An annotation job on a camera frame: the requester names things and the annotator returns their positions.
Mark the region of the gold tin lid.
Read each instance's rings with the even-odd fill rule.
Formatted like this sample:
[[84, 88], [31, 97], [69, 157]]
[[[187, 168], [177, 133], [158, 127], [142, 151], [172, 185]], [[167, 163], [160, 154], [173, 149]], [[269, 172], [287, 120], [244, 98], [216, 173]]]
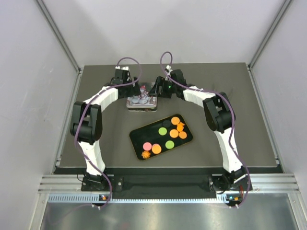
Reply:
[[154, 82], [140, 82], [140, 95], [128, 97], [126, 102], [127, 108], [155, 108], [157, 107], [156, 95], [149, 95], [150, 89], [153, 87]]

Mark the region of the dark green cookie tin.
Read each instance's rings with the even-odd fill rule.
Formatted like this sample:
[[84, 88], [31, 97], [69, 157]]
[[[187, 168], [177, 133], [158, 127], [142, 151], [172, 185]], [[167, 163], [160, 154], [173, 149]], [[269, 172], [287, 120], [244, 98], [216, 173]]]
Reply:
[[155, 108], [139, 108], [139, 107], [134, 107], [134, 108], [128, 108], [130, 112], [156, 112], [157, 107]]

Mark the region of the metal tongs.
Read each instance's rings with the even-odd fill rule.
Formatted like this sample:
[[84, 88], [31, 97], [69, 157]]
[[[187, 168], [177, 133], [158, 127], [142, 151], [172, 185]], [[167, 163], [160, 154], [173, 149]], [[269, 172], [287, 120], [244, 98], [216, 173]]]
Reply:
[[212, 84], [211, 89], [215, 92], [224, 92], [229, 98], [232, 97], [234, 88], [229, 86], [220, 86], [218, 84]]

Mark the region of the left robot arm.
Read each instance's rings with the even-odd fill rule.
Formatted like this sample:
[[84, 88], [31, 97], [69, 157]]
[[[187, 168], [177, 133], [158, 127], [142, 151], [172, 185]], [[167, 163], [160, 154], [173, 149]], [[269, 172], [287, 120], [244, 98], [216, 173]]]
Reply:
[[82, 191], [103, 191], [112, 185], [104, 171], [106, 165], [100, 150], [103, 131], [102, 112], [118, 99], [140, 94], [138, 78], [132, 77], [129, 67], [115, 67], [115, 76], [91, 98], [73, 105], [70, 133], [75, 147], [86, 161]]

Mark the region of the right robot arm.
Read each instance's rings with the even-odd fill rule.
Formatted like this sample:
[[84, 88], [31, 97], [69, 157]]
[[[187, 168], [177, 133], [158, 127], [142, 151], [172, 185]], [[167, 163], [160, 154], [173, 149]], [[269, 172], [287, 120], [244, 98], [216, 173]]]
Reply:
[[225, 192], [240, 186], [247, 171], [236, 149], [236, 117], [227, 95], [224, 92], [206, 91], [187, 84], [183, 72], [179, 69], [170, 70], [165, 77], [158, 76], [150, 94], [163, 98], [171, 98], [175, 94], [178, 98], [204, 109], [207, 125], [218, 139], [225, 170], [219, 179], [212, 179], [211, 188]]

